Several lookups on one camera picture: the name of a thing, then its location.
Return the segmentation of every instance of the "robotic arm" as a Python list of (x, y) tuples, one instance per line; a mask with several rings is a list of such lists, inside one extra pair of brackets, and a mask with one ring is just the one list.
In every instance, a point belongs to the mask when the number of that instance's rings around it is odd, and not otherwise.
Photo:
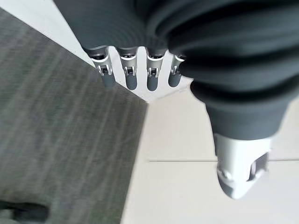
[(136, 49), (147, 49), (147, 87), (157, 88), (166, 49), (169, 85), (181, 75), (206, 104), (225, 194), (246, 194), (266, 170), (271, 139), (299, 93), (298, 0), (54, 0), (104, 84), (115, 82), (107, 46), (127, 87)]

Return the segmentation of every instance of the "gray rubber sleeve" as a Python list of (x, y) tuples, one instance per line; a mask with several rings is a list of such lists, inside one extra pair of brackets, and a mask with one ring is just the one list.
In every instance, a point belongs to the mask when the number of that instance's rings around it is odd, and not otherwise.
[(206, 104), (213, 133), (240, 140), (274, 135), (288, 104), (299, 94), (299, 75), (265, 91), (235, 94), (192, 82), (191, 91)]
[[(104, 45), (185, 55), (181, 74), (194, 78), (191, 90), (206, 103), (214, 133), (269, 137), (298, 94), (296, 0), (54, 1), (90, 56)], [(148, 77), (150, 91), (157, 84)]]
[(180, 74), (175, 74), (175, 75), (170, 74), (168, 78), (168, 84), (170, 87), (176, 87), (179, 84), (180, 80), (181, 80)]
[(106, 88), (111, 89), (115, 84), (115, 77), (114, 73), (112, 75), (104, 75), (101, 76), (103, 84)]
[(137, 77), (136, 76), (126, 76), (126, 85), (129, 90), (134, 90), (137, 87)]
[(147, 87), (149, 91), (155, 91), (158, 87), (158, 77), (148, 77)]

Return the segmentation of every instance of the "white tile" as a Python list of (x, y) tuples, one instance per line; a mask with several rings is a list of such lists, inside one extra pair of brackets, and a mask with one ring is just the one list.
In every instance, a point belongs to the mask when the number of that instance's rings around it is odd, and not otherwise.
[(269, 170), (240, 200), (222, 192), (213, 162), (139, 163), (122, 224), (299, 223), (299, 162), (270, 162)]
[(273, 141), (272, 159), (299, 159), (299, 98), (289, 106)]
[(141, 141), (149, 160), (216, 159), (205, 105), (189, 89), (149, 105)]
[[(299, 158), (298, 131), (299, 99), (296, 99), (274, 138), (270, 159)], [(149, 105), (141, 142), (151, 161), (216, 160), (205, 105), (188, 89)]]

